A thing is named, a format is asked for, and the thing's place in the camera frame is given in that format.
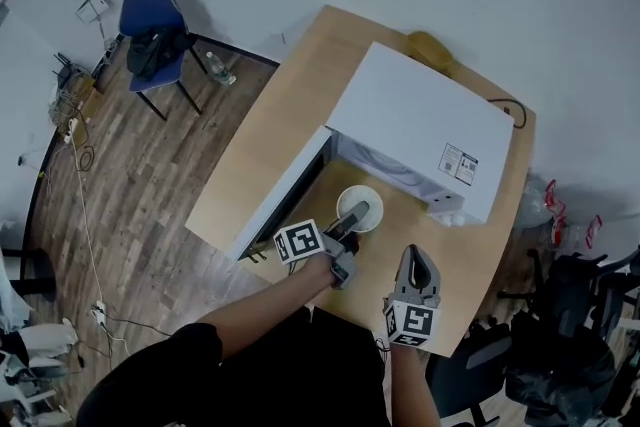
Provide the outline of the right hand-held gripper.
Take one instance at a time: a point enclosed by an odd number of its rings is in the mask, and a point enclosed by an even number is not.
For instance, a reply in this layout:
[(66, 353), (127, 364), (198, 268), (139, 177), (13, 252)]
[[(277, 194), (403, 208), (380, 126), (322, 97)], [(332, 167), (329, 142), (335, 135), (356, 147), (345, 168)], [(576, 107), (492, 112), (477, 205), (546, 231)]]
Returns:
[[(428, 288), (440, 286), (440, 273), (431, 257), (409, 244), (397, 271), (398, 287)], [(385, 299), (384, 317), (390, 344), (425, 350), (440, 318), (440, 297), (432, 293), (394, 292)]]

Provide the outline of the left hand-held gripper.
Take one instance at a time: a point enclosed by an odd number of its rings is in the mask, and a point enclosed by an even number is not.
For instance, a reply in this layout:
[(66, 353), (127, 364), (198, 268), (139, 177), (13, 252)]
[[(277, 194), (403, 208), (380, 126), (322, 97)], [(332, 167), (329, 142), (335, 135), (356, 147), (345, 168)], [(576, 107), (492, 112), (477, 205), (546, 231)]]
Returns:
[(299, 260), (319, 253), (331, 257), (334, 289), (346, 287), (357, 272), (355, 255), (359, 252), (360, 224), (369, 213), (367, 201), (359, 201), (339, 215), (324, 231), (313, 219), (281, 228), (273, 237), (275, 248), (283, 265), (291, 266)]

